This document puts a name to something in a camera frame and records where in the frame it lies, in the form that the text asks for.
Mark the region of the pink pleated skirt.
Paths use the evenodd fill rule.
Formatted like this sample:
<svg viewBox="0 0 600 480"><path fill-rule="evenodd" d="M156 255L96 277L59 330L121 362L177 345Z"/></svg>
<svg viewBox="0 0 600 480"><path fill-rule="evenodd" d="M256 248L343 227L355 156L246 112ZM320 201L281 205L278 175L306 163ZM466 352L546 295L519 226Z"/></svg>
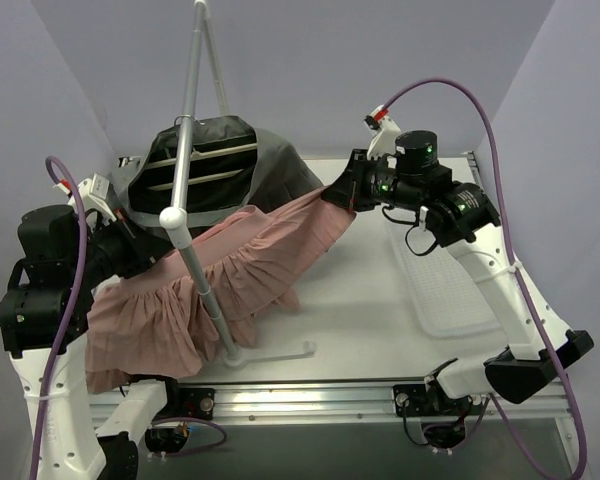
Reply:
<svg viewBox="0 0 600 480"><path fill-rule="evenodd" d="M346 232L355 215L314 190L265 213L248 205L192 244L234 341L256 344L255 318L296 309L292 287ZM217 328L179 253L100 289L88 315L86 382L98 394L134 375L196 375L221 348Z"/></svg>

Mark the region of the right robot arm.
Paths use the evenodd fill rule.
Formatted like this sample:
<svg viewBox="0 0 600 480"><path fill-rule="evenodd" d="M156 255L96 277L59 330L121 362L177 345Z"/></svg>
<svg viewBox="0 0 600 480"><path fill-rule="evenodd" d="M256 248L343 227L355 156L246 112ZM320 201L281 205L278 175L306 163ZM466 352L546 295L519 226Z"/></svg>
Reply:
<svg viewBox="0 0 600 480"><path fill-rule="evenodd" d="M486 193L462 183L437 157L437 136L427 130L398 135L394 149L372 159L352 151L323 200L349 212L379 205L414 213L414 228L434 237L466 271L503 329L507 345L489 359L453 359L439 366L424 400L444 413L460 398L496 393L513 404L534 396L594 346L549 306L522 265L507 256L504 225Z"/></svg>

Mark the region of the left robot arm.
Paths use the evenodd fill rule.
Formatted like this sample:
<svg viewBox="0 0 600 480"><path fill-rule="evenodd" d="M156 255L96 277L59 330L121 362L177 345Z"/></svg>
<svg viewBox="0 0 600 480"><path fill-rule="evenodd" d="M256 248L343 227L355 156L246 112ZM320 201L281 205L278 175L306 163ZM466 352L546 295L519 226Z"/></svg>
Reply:
<svg viewBox="0 0 600 480"><path fill-rule="evenodd" d="M121 425L96 432L88 412L87 315L102 282L143 273L171 248L121 211L90 229L69 205L25 214L17 234L24 256L0 301L0 330L30 419L29 476L134 479L138 445L151 420L174 417L182 395L163 378L144 376L121 405Z"/></svg>

